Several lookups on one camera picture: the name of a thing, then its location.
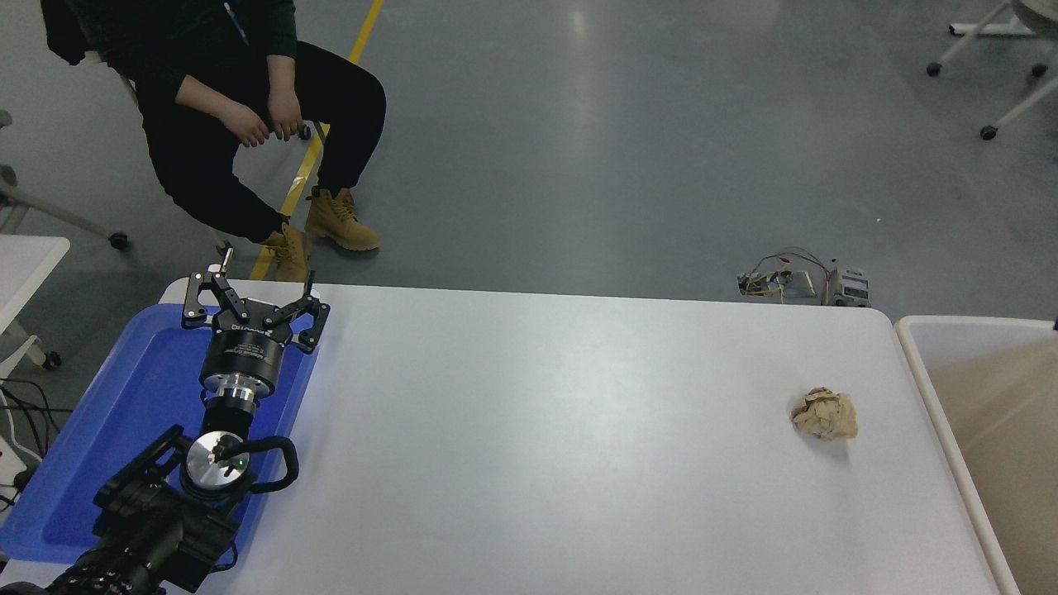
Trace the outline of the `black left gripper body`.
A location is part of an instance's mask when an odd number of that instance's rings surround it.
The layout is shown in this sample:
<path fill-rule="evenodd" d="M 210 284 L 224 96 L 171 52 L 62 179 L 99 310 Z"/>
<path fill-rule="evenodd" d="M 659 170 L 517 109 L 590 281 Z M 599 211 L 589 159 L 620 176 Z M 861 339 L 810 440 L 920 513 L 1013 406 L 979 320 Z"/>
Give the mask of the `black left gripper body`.
<path fill-rule="evenodd" d="M 235 376 L 247 379 L 254 391 L 274 391 L 286 346 L 292 340 L 287 321 L 275 328 L 264 327 L 272 312 L 252 312 L 249 321 L 231 310 L 220 310 L 212 317 L 212 333 L 207 357 L 201 368 L 201 385 L 219 391 L 222 380 Z"/>

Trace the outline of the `person's right hand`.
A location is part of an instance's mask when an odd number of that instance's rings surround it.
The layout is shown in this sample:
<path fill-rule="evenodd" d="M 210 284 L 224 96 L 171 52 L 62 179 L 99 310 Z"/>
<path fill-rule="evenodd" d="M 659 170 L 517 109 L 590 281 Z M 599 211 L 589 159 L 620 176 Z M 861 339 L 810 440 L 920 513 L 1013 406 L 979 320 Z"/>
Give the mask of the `person's right hand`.
<path fill-rule="evenodd" d="M 269 138 L 269 128 L 264 125 L 264 121 L 247 105 L 229 102 L 226 106 L 220 108 L 217 118 L 243 147 L 261 146 Z"/>

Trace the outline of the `person's left hand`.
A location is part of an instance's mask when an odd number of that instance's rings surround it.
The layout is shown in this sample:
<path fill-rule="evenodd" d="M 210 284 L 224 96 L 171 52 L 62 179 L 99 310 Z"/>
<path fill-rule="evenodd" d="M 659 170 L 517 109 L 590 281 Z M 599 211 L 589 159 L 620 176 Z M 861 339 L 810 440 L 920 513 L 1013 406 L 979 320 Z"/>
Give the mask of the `person's left hand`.
<path fill-rule="evenodd" d="M 290 140 L 300 136 L 303 127 L 300 102 L 293 88 L 270 89 L 267 107 L 276 139 Z"/>

